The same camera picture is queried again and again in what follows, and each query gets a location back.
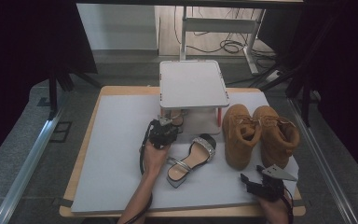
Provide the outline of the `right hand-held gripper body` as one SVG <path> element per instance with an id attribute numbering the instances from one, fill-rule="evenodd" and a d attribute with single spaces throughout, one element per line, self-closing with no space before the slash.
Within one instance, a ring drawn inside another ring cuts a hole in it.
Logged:
<path id="1" fill-rule="evenodd" d="M 296 177 L 290 175 L 276 164 L 268 168 L 257 165 L 256 170 L 262 175 L 262 183 L 256 195 L 269 202 L 276 202 L 284 195 L 284 180 L 297 181 Z"/>

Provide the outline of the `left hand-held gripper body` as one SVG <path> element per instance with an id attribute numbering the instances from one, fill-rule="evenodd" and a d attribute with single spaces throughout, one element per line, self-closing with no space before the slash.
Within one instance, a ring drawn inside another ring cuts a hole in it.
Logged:
<path id="1" fill-rule="evenodd" d="M 155 148 L 170 145 L 177 139 L 177 136 L 172 135 L 171 122 L 170 119 L 158 116 L 149 123 L 145 137 Z"/>

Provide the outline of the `silver strap heeled sandal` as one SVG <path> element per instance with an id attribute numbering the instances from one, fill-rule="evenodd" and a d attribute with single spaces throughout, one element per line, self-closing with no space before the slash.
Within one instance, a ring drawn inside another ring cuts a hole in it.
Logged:
<path id="1" fill-rule="evenodd" d="M 214 138 L 203 133 L 192 140 L 185 158 L 177 160 L 169 157 L 168 162 L 172 166 L 167 172 L 167 180 L 171 186 L 177 189 L 197 167 L 209 162 L 215 155 L 215 148 Z"/>
<path id="2" fill-rule="evenodd" d="M 183 131 L 186 113 L 182 110 L 170 110 L 167 118 L 170 119 L 171 125 L 178 129 L 179 133 Z"/>

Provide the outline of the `tan suede boot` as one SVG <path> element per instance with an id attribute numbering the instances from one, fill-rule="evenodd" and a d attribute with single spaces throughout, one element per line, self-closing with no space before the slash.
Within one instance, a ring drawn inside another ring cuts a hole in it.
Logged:
<path id="1" fill-rule="evenodd" d="M 275 164 L 284 169 L 297 148 L 300 136 L 296 125 L 268 105 L 258 107 L 253 118 L 261 126 L 261 160 L 265 167 Z"/>
<path id="2" fill-rule="evenodd" d="M 251 117 L 245 105 L 236 104 L 224 116 L 223 132 L 227 164 L 236 170 L 243 170 L 261 137 L 259 121 Z"/>

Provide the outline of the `white two-tier shoe rack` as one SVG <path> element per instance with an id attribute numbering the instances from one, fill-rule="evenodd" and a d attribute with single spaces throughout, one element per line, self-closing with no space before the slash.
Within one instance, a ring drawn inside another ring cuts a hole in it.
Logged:
<path id="1" fill-rule="evenodd" d="M 159 64 L 161 110 L 184 112 L 183 132 L 219 134 L 222 109 L 229 106 L 216 61 L 165 61 Z"/>

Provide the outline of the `person's left hand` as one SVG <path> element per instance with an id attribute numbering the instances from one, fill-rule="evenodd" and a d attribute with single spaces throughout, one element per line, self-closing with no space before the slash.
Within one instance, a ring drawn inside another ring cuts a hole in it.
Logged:
<path id="1" fill-rule="evenodd" d="M 170 147 L 170 145 L 167 145 L 158 149 L 149 141 L 146 142 L 144 154 L 145 176 L 149 178 L 156 178 L 158 176 L 161 168 L 166 163 Z"/>

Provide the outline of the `person's right hand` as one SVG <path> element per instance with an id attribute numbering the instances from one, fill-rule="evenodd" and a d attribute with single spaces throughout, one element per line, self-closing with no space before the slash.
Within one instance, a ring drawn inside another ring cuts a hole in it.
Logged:
<path id="1" fill-rule="evenodd" d="M 288 208 L 282 199 L 272 203 L 257 197 L 257 201 L 268 224 L 289 224 Z"/>

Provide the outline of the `grey table mat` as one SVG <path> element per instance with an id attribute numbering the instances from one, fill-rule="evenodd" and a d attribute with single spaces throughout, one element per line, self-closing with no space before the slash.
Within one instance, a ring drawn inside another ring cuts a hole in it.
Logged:
<path id="1" fill-rule="evenodd" d="M 166 164 L 157 180 L 151 209 L 168 211 L 252 203 L 254 197 L 241 183 L 240 173 L 226 163 L 216 109 L 226 111 L 231 105 L 241 104 L 254 112 L 267 103 L 261 91 L 101 97 L 71 210 L 106 214 L 125 208 L 141 179 L 139 147 L 146 128 L 162 108 L 189 111 L 184 131 L 172 144 L 170 156 L 176 159 L 187 156 L 191 141 L 201 133 L 211 133 L 217 146 L 212 160 L 190 173 L 178 188 L 169 184 L 170 166 Z"/>

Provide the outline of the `black metal stand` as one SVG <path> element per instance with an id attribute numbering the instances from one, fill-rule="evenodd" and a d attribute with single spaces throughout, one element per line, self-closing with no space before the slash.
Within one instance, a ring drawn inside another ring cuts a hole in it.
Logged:
<path id="1" fill-rule="evenodd" d="M 103 85 L 90 77 L 86 73 L 76 71 L 72 68 L 67 69 L 52 69 L 48 75 L 48 92 L 49 92 L 49 120 L 53 120 L 58 114 L 58 97 L 57 97 L 57 84 L 60 84 L 60 87 L 64 91 L 72 91 L 75 87 L 73 80 L 70 75 L 74 74 L 77 77 L 80 77 L 91 86 L 100 89 Z"/>
<path id="2" fill-rule="evenodd" d="M 334 16 L 326 16 L 322 21 L 315 23 L 308 31 L 308 35 L 302 39 L 302 42 L 296 46 L 291 54 L 296 64 L 287 73 L 291 82 L 285 93 L 288 98 L 295 98 L 302 92 L 300 117 L 307 127 L 310 126 L 310 70 L 312 61 L 320 51 L 321 45 L 334 22 Z"/>

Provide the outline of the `white power strip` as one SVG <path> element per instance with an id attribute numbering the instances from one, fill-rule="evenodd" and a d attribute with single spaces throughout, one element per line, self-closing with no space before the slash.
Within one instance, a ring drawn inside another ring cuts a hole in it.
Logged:
<path id="1" fill-rule="evenodd" d="M 280 75 L 281 75 L 281 72 L 279 70 L 275 70 L 266 78 L 266 81 L 271 82 L 271 81 L 275 80 L 276 78 L 278 78 Z"/>

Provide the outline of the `black curtain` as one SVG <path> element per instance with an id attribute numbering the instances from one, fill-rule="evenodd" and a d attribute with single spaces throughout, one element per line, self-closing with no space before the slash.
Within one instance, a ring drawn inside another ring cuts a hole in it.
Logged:
<path id="1" fill-rule="evenodd" d="M 337 20 L 310 63 L 310 87 L 321 96 L 318 109 L 358 163 L 358 0 L 336 1 Z M 299 64 L 329 13 L 320 9 L 266 11 L 259 38 L 288 67 Z"/>
<path id="2" fill-rule="evenodd" d="M 77 0 L 0 0 L 0 146 L 51 73 L 97 71 Z"/>

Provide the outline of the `aluminium floor rail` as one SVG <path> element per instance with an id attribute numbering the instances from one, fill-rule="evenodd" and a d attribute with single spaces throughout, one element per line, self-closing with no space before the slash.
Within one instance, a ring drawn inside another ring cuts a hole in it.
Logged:
<path id="1" fill-rule="evenodd" d="M 316 160 L 317 166 L 324 178 L 324 182 L 326 183 L 330 193 L 332 194 L 332 197 L 337 205 L 338 211 L 341 214 L 345 224 L 358 224 L 358 218 L 354 214 L 353 208 L 346 193 L 338 183 L 335 175 L 333 174 L 332 169 L 327 164 L 327 160 L 311 128 L 307 126 L 306 122 L 302 119 L 300 115 L 300 106 L 295 99 L 288 99 L 287 102 L 295 115 L 296 122 L 299 125 L 299 129 L 305 137 L 310 152 Z"/>
<path id="2" fill-rule="evenodd" d="M 54 113 L 54 116 L 45 122 L 41 132 L 37 136 L 24 164 L 20 168 L 5 199 L 0 205 L 0 224 L 8 224 L 14 214 L 21 196 L 26 190 L 34 170 L 45 151 L 48 141 L 62 116 L 63 110 L 64 105 L 60 105 Z"/>

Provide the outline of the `white metal desk frame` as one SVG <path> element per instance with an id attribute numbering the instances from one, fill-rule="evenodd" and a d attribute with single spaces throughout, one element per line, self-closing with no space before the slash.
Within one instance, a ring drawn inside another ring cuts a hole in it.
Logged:
<path id="1" fill-rule="evenodd" d="M 181 60 L 186 58 L 186 33 L 187 32 L 211 32 L 228 34 L 246 34 L 249 35 L 247 44 L 243 48 L 243 53 L 249 65 L 252 74 L 259 73 L 255 60 L 252 56 L 252 49 L 257 38 L 257 34 L 263 19 L 265 10 L 259 9 L 253 20 L 248 19 L 202 19 L 188 17 L 186 7 L 183 8 L 181 48 L 179 57 Z"/>

